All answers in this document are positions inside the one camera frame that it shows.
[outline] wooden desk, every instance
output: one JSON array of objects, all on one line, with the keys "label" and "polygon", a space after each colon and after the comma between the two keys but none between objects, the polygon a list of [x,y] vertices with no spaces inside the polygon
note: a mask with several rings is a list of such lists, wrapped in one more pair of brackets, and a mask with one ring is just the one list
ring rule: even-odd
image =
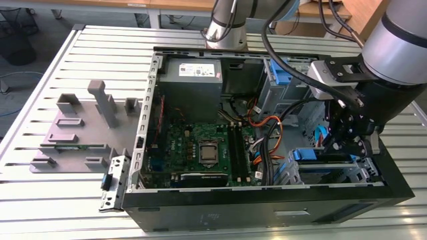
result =
[{"label": "wooden desk", "polygon": [[[184,15],[184,16],[200,16],[209,17],[215,0],[150,0],[149,2],[149,24],[152,28],[160,28],[160,15]],[[333,18],[328,4],[323,4],[323,13],[325,23],[329,24],[329,28],[339,32],[341,25]],[[348,20],[352,15],[344,7],[337,11],[337,14],[344,20]],[[301,23],[320,23],[319,18],[319,5],[317,2],[309,2],[299,7],[299,21]]]},{"label": "wooden desk", "polygon": [[[215,0],[0,0],[2,7],[62,9],[94,12],[148,14],[150,28],[160,28],[160,15],[185,15],[209,17]],[[331,29],[340,30],[331,10],[323,7],[325,22]],[[343,19],[351,18],[345,8],[340,8]],[[300,22],[320,23],[317,3],[309,2],[299,7]]]},{"label": "wooden desk", "polygon": [[[150,9],[181,10],[181,11],[204,11],[211,12],[215,0],[150,0]],[[323,13],[325,18],[333,18],[332,12],[327,4],[323,4]],[[309,2],[299,7],[300,17],[319,17],[319,7],[316,2]],[[343,19],[352,17],[344,7],[337,11]]]},{"label": "wooden desk", "polygon": [[352,13],[347,24],[359,33],[363,39],[368,39],[371,32],[385,12],[391,0],[343,0],[344,6]]}]

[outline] green motherboard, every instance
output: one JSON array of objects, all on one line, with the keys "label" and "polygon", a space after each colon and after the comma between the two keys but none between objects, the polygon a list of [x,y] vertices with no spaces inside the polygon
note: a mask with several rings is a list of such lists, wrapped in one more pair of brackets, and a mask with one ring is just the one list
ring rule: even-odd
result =
[{"label": "green motherboard", "polygon": [[252,127],[227,124],[170,124],[158,154],[150,156],[154,188],[180,187],[180,174],[227,175],[228,187],[252,186],[248,156]]}]

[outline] desk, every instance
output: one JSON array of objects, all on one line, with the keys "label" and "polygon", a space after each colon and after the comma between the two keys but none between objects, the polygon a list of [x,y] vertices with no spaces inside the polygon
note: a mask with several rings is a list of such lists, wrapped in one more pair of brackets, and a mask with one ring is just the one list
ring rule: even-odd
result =
[{"label": "desk", "polygon": [[[283,53],[344,57],[360,52],[355,43],[341,40],[268,38]],[[247,35],[247,45],[249,51],[265,51],[259,34]],[[128,97],[142,101],[153,46],[201,49],[204,40],[188,30],[85,26],[70,31],[0,143],[0,239],[425,239],[427,121],[416,104],[389,121],[380,136],[416,197],[341,224],[144,233],[125,212],[97,212],[101,173],[30,173],[60,94],[93,99],[85,86],[89,79],[102,79],[116,102]],[[138,70],[124,71],[129,64]]]},{"label": "desk", "polygon": [[[161,27],[160,15],[209,17],[213,3],[215,0],[0,0],[1,7],[148,14],[153,29]],[[341,25],[335,20],[327,4],[324,4],[323,12],[325,22],[331,25],[329,28],[339,32]],[[352,16],[344,7],[337,13],[345,20]],[[320,23],[316,2],[301,5],[299,14],[301,23]]]},{"label": "desk", "polygon": [[[150,0],[148,15],[150,27],[160,28],[160,15],[184,15],[209,17],[215,0]],[[327,4],[323,4],[323,13],[325,23],[331,24],[329,28],[339,32],[341,25],[333,18],[332,12]],[[348,20],[352,15],[344,7],[340,7],[337,14],[344,20]],[[319,6],[316,2],[309,2],[299,7],[299,21],[301,23],[321,23],[319,18]],[[325,34],[325,38],[335,38],[335,36]]]}]

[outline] aluminum workbench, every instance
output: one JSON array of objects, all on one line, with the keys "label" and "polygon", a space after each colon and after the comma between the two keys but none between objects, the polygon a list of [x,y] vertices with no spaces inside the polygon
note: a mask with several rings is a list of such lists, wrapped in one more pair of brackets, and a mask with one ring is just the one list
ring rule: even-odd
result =
[{"label": "aluminum workbench", "polygon": [[[355,43],[324,38],[269,36],[269,41],[277,52],[336,57],[360,52]],[[257,34],[247,35],[247,45],[249,51],[264,51]],[[117,102],[141,101],[153,46],[203,48],[204,41],[197,31],[104,26],[70,31],[0,144],[0,239],[427,239],[427,118],[416,104],[389,121],[381,134],[416,197],[341,224],[144,233],[125,212],[97,212],[102,174],[30,173],[29,162],[56,116],[60,94],[93,99],[86,86],[100,79]]]}]

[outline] motherboard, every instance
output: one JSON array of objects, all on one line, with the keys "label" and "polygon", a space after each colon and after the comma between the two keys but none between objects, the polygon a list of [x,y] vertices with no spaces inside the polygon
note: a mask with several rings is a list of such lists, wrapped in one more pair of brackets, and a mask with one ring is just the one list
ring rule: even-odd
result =
[{"label": "motherboard", "polygon": [[153,187],[252,186],[248,147],[253,139],[252,127],[170,124],[164,145],[150,149]]}]

